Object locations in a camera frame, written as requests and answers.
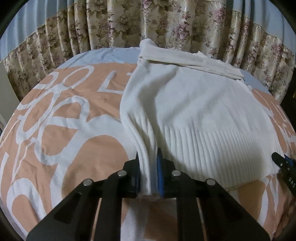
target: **floral curtain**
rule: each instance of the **floral curtain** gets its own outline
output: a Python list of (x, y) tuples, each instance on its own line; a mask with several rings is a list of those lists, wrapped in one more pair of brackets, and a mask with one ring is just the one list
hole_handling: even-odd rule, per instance
[(235, 10), (226, 0), (75, 0), (73, 6), (27, 37), (4, 59), (17, 97), (73, 55), (103, 47), (158, 46), (221, 59), (255, 76), (278, 102), (286, 94), (294, 54), (281, 39)]

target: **peach fabric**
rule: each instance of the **peach fabric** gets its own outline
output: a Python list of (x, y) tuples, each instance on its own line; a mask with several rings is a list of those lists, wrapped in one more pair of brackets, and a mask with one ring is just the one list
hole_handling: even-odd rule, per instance
[[(18, 106), (0, 139), (0, 198), (23, 235), (85, 178), (105, 179), (135, 158), (119, 120), (122, 93), (135, 68), (108, 63), (58, 69)], [(284, 153), (295, 158), (296, 134), (280, 105), (270, 94), (252, 93), (265, 106)], [(279, 175), (230, 194), (270, 237), (294, 211)], [(177, 240), (176, 202), (125, 200), (121, 230), (122, 240)]]

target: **bed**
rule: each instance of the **bed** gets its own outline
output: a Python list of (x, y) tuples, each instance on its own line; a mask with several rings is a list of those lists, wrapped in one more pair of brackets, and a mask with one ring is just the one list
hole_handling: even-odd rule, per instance
[[(177, 1), (143, 1), (145, 17), (141, 24), (136, 1), (54, 3), (52, 6), (45, 1), (46, 20), (43, 25), (36, 21), (36, 31), (34, 25), (30, 26), (33, 34), (21, 33), (22, 21), (16, 22), (16, 17), (0, 40), (9, 80), (22, 101), (1, 135), (0, 204), (23, 239), (82, 180), (105, 179), (134, 158), (136, 150), (120, 125), (119, 105), (136, 68), (139, 48), (133, 46), (138, 46), (141, 38), (149, 37), (161, 47), (200, 50), (243, 69), (244, 81), (270, 116), (283, 152), (295, 158), (296, 134), (279, 105), (293, 74), (295, 34), (270, 2), (258, 1), (254, 6), (249, 1), (234, 1), (232, 5), (222, 1), (185, 1), (183, 5)], [(20, 16), (40, 4), (30, 0), (19, 11)], [(186, 11), (189, 4), (196, 4), (192, 22), (192, 13)], [(268, 8), (272, 20), (259, 16), (264, 8)], [(279, 22), (285, 31), (271, 27)], [(12, 29), (19, 38), (15, 43), (8, 36)], [(117, 71), (116, 77), (105, 82), (112, 71)], [(98, 122), (88, 123), (96, 118)], [(62, 152), (71, 147), (77, 131), (87, 133), (98, 125), (116, 131), (98, 128), (78, 145), (68, 163), (55, 159), (60, 155), (64, 160)], [(269, 175), (229, 192), (271, 239), (279, 236), (293, 217), (295, 201), (280, 175)], [(124, 201), (123, 240), (175, 240), (177, 234), (169, 232), (175, 227), (174, 201), (142, 201), (141, 205)]]

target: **white cloth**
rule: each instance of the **white cloth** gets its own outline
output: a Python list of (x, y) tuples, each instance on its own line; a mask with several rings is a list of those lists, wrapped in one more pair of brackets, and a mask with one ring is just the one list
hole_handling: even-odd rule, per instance
[[(224, 188), (278, 171), (271, 154), (283, 152), (275, 129), (243, 82), (179, 66), (189, 53), (147, 49), (120, 104), (121, 122), (139, 154), (143, 195), (157, 193), (158, 147), (177, 169), (198, 180), (214, 178)], [(145, 60), (160, 51), (163, 63)]]
[(201, 70), (207, 73), (222, 75), (235, 80), (242, 80), (244, 75), (240, 69), (221, 60), (208, 58), (203, 53), (196, 54), (172, 49), (168, 51), (159, 48), (151, 39), (144, 39), (140, 42), (141, 52), (139, 59), (156, 62), (177, 64), (191, 69)]

